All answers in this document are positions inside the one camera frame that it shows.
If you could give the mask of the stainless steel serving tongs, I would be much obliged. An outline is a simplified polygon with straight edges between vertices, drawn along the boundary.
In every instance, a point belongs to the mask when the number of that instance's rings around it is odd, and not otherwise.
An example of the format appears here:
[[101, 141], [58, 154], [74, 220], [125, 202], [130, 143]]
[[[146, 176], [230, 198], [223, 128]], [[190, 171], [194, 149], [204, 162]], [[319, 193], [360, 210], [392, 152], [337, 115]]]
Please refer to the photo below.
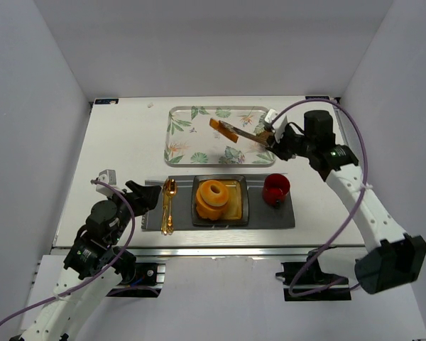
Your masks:
[[232, 126], [231, 124], [228, 124], [225, 121], [221, 121], [221, 122], [226, 126], [226, 128], [234, 131], [240, 137], [244, 137], [246, 139], [252, 140], [252, 141], [254, 141], [254, 142], [256, 142], [256, 143], [258, 143], [258, 144], [260, 144], [260, 145], [262, 145], [262, 146], [264, 146], [266, 148], [270, 146], [268, 140], [267, 140], [267, 142], [262, 141], [255, 134], [249, 133], [249, 132], [244, 131], [242, 129], [239, 129], [239, 128], [235, 127], [235, 126]]

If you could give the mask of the orange round sponge cake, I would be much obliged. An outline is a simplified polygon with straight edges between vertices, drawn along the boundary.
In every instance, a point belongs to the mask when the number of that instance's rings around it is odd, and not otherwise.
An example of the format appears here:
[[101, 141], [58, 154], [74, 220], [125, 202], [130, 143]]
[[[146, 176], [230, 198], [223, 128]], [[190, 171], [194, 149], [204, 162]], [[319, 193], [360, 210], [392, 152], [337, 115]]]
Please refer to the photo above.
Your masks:
[[210, 205], [208, 205], [201, 197], [200, 195], [200, 186], [203, 183], [201, 182], [197, 192], [195, 194], [195, 204], [196, 204], [196, 211], [197, 214], [202, 218], [202, 219], [207, 219], [207, 220], [218, 220], [219, 218], [221, 218], [223, 216], [223, 214], [226, 212], [228, 206], [229, 206], [229, 201], [227, 204], [225, 204], [224, 206], [221, 207], [212, 207]]

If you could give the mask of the brown bread slice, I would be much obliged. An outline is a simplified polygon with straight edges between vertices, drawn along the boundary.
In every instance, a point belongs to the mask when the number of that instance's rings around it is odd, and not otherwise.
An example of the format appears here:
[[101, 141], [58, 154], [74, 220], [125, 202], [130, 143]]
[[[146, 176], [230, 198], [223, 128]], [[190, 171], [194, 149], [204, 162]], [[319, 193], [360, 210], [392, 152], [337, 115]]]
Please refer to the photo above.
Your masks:
[[226, 126], [221, 121], [218, 121], [216, 119], [210, 119], [209, 125], [215, 131], [219, 132], [222, 136], [226, 137], [228, 140], [230, 140], [234, 143], [236, 143], [238, 141], [238, 139], [239, 139], [238, 135], [234, 131], [226, 128]]

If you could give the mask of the orange glazed bagel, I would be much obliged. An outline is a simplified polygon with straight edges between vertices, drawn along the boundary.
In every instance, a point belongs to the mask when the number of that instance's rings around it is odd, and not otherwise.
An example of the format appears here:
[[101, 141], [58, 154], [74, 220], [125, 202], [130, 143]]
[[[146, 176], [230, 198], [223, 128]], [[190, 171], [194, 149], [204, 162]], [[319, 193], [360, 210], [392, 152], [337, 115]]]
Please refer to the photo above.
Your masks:
[[212, 207], [221, 207], [229, 201], [229, 191], [218, 180], [206, 180], [200, 186], [202, 199]]

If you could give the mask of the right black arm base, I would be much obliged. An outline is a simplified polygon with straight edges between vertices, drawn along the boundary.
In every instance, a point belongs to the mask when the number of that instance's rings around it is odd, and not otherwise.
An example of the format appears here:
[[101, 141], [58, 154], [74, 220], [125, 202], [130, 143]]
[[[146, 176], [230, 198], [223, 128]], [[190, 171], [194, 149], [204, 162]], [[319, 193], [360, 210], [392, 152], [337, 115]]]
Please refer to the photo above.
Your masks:
[[319, 265], [311, 266], [294, 286], [293, 293], [321, 288], [327, 284], [340, 280], [335, 286], [307, 296], [295, 297], [289, 293], [289, 286], [296, 273], [302, 268], [304, 262], [282, 263], [282, 270], [275, 273], [275, 277], [283, 283], [283, 293], [286, 302], [320, 302], [320, 301], [350, 301], [349, 280], [334, 274], [325, 274], [320, 271]]

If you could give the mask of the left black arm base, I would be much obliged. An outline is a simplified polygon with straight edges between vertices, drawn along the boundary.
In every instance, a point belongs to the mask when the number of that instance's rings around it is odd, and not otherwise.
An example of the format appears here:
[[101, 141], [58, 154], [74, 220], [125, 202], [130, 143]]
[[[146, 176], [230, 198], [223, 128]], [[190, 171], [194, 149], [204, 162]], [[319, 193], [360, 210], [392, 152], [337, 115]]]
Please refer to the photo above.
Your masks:
[[137, 263], [134, 277], [120, 283], [107, 297], [157, 298], [165, 280], [165, 269], [164, 263]]

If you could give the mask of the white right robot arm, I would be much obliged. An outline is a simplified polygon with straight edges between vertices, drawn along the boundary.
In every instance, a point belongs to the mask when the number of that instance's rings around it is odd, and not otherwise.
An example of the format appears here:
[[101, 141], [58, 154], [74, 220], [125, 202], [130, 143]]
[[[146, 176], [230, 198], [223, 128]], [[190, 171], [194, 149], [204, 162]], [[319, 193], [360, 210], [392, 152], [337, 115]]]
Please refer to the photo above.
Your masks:
[[[304, 157], [335, 192], [349, 215], [324, 246], [308, 256], [293, 276], [293, 288], [302, 275], [328, 274], [334, 284], [354, 280], [368, 294], [380, 293], [416, 281], [426, 256], [426, 241], [410, 236], [389, 214], [367, 182], [367, 167], [359, 163], [353, 151], [336, 142], [333, 118], [325, 110], [304, 114], [300, 133], [286, 119], [276, 121], [276, 114], [266, 117], [268, 150], [287, 161]], [[366, 253], [340, 254], [332, 242], [354, 222], [366, 247]]]

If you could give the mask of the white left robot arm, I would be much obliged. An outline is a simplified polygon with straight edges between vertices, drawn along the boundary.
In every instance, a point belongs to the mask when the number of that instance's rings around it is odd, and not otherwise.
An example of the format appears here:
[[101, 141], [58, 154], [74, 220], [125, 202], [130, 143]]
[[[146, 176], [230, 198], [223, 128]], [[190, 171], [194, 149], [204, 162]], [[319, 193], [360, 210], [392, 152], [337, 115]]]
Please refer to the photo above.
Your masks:
[[110, 293], [153, 287], [157, 264], [143, 264], [118, 241], [136, 217], [158, 204], [159, 185], [132, 180], [120, 190], [104, 177], [93, 182], [105, 196], [95, 203], [80, 227], [57, 280], [53, 295], [40, 305], [33, 323], [15, 340], [74, 340], [81, 327]]

